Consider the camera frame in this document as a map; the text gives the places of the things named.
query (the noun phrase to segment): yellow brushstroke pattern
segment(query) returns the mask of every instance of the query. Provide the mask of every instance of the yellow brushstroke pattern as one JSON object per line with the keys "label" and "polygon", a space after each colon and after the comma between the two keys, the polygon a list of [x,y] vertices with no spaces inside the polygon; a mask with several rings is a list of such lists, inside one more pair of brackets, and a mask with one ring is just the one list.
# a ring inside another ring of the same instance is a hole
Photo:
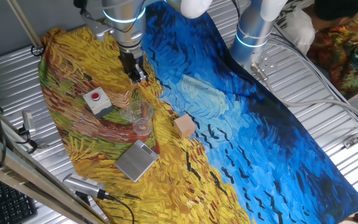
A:
{"label": "yellow brushstroke pattern", "polygon": [[[136,223],[251,224],[233,187],[223,184],[219,172],[208,163],[203,145],[196,140],[180,139],[174,132],[173,120],[178,115],[159,99],[163,90],[147,59],[149,82],[132,86],[122,71],[118,47],[112,37],[107,36],[100,43],[83,27],[69,33],[53,29],[42,40],[47,46],[41,64],[41,70],[47,67],[40,76],[42,89],[78,174],[102,182],[108,193],[132,208]],[[121,108],[127,106],[136,92],[155,109],[155,133],[143,140],[154,146],[159,159],[136,183],[114,166],[115,160],[136,138],[108,139],[124,129],[103,136],[98,131],[115,124],[102,124],[83,109],[86,105],[80,98],[72,96],[95,86],[101,86]],[[62,88],[68,94],[61,93]],[[216,182],[223,190],[217,188]],[[131,215],[122,205],[102,200],[96,203],[113,223],[131,223]]]}

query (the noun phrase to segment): painted fabric cloth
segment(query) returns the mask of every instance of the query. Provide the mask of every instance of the painted fabric cloth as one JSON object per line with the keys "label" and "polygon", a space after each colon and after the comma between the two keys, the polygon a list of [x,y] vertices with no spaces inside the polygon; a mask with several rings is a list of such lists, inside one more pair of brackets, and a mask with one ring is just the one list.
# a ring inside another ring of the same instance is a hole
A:
{"label": "painted fabric cloth", "polygon": [[[299,121],[236,64],[211,18],[186,19],[165,2],[147,7],[149,81],[133,86],[117,43],[86,27],[43,37],[40,80],[73,165],[128,204],[139,223],[339,223],[358,193]],[[102,87],[114,111],[96,119],[82,95]],[[119,115],[134,100],[155,110],[154,131],[136,136]],[[193,137],[173,120],[188,113]],[[140,139],[158,161],[133,183],[115,160]],[[129,212],[96,200],[117,223]]]}
{"label": "painted fabric cloth", "polygon": [[329,72],[332,83],[346,99],[358,94],[358,18],[318,32],[308,56]]}

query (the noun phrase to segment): red button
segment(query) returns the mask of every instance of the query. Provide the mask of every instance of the red button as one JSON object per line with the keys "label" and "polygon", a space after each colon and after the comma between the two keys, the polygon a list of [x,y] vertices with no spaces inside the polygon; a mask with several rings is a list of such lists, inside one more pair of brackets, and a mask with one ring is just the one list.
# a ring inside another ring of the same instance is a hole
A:
{"label": "red button", "polygon": [[99,100],[99,99],[100,99],[99,93],[92,94],[92,100]]}

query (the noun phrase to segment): small wooden cube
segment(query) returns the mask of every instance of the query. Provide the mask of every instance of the small wooden cube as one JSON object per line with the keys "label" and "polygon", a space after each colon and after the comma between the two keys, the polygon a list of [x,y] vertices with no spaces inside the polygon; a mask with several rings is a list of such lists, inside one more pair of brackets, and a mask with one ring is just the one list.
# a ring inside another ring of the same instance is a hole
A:
{"label": "small wooden cube", "polygon": [[173,128],[179,134],[180,138],[191,136],[196,131],[196,125],[191,117],[186,114],[173,121]]}

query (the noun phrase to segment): gray cable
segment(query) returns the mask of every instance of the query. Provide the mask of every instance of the gray cable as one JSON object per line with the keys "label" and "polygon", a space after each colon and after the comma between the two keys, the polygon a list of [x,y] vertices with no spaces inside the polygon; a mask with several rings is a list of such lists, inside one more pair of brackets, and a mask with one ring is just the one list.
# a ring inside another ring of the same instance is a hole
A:
{"label": "gray cable", "polygon": [[115,7],[120,7],[120,6],[123,6],[123,5],[126,5],[128,3],[131,3],[135,0],[128,0],[126,2],[122,2],[122,3],[119,3],[119,4],[114,4],[114,5],[111,5],[111,6],[106,6],[106,7],[96,7],[96,8],[93,8],[93,9],[102,9],[102,10],[106,10],[106,9],[114,9]]}
{"label": "gray cable", "polygon": [[347,103],[343,103],[343,102],[338,101],[338,100],[313,100],[313,101],[307,101],[307,102],[302,102],[302,103],[291,103],[291,102],[285,101],[285,100],[281,99],[276,94],[276,92],[274,91],[273,87],[271,86],[269,80],[264,80],[264,82],[265,82],[267,88],[270,90],[270,92],[286,106],[302,107],[302,106],[315,105],[315,104],[318,104],[318,103],[332,103],[332,104],[335,104],[335,105],[343,106],[343,107],[353,111],[354,113],[356,113],[358,115],[358,109],[354,108],[351,105],[348,105]]}

